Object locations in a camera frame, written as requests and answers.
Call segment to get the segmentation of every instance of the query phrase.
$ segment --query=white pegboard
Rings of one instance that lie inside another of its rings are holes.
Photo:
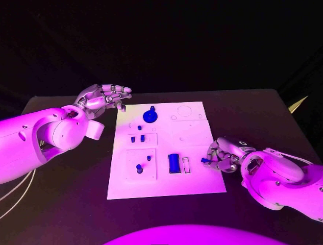
[[[156,108],[157,120],[148,124],[143,120],[143,113],[151,106]],[[135,137],[134,143],[130,141],[131,136]],[[127,111],[118,111],[117,114],[107,199],[226,192],[220,171],[203,167],[200,163],[210,143],[202,102],[127,105]],[[135,172],[135,165],[153,150],[156,180],[151,180],[153,171],[145,168],[141,174]],[[179,154],[180,174],[169,173],[167,155],[173,153]],[[189,158],[189,174],[183,169],[183,157]]]

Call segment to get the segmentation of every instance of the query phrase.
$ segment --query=white robotic arm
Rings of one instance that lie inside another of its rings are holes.
[[[300,167],[285,157],[307,165]],[[284,206],[297,209],[311,219],[323,222],[323,166],[269,148],[256,151],[245,141],[219,137],[210,144],[206,167],[226,173],[241,167],[242,186],[259,204],[280,210]]]
[[[92,85],[81,92],[73,105],[0,121],[0,184],[73,149],[83,136],[99,139],[104,125],[92,119],[105,108],[125,111],[121,99],[131,98],[130,92],[122,86]]]

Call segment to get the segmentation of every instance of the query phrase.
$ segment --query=table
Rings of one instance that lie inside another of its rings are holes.
[[[75,96],[33,97],[23,113],[72,104]],[[213,138],[241,137],[321,164],[275,90],[132,94],[125,104],[202,101]],[[37,168],[27,194],[0,220],[0,244],[102,244],[137,230],[202,224],[255,232],[290,244],[323,243],[323,223],[284,207],[262,207],[241,186],[239,171],[223,173],[226,193],[107,200],[117,111],[96,119],[99,141],[81,145]],[[20,179],[0,185],[0,196]],[[0,203],[0,215],[24,186]]]

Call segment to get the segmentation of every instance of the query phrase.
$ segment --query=hole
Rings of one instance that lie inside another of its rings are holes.
[[[24,137],[24,133],[23,132],[19,132],[19,138],[24,141],[26,140],[26,137]]]

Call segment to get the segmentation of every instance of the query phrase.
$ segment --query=robotic hand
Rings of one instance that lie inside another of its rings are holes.
[[[131,98],[130,92],[130,88],[118,85],[92,85],[73,105],[0,121],[0,184],[73,149],[83,136],[99,139],[104,125],[92,119],[105,108],[125,111],[121,99]]]
[[[285,157],[307,165],[300,167]],[[259,204],[280,210],[297,209],[323,222],[323,166],[269,148],[256,151],[245,141],[219,137],[210,144],[203,165],[231,173],[241,168],[242,186]]]

